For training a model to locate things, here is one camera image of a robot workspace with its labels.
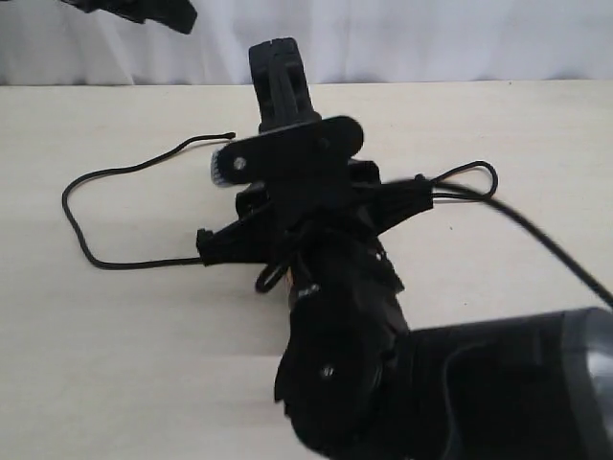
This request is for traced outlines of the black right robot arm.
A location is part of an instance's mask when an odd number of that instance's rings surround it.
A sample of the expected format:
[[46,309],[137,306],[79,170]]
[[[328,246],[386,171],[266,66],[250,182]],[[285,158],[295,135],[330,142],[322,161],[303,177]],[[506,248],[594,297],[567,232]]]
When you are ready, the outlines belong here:
[[[239,185],[238,219],[198,233],[205,265],[260,264],[288,286],[289,339],[274,383],[298,440],[328,459],[608,459],[612,295],[546,234],[451,172],[383,182],[359,161],[361,125],[337,116],[238,139],[212,159]],[[380,236],[436,199],[514,220],[604,302],[413,330]]]

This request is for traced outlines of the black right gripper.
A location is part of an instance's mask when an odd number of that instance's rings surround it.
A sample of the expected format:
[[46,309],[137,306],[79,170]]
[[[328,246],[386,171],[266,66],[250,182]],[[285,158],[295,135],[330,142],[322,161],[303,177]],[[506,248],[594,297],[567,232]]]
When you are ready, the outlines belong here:
[[276,128],[221,148],[234,168],[238,218],[216,232],[201,228],[205,266],[262,264],[267,292],[281,278],[294,290],[322,287],[333,274],[360,276],[393,292],[403,284],[379,235],[433,208],[422,175],[382,183],[376,164],[357,161],[361,125],[348,116]]

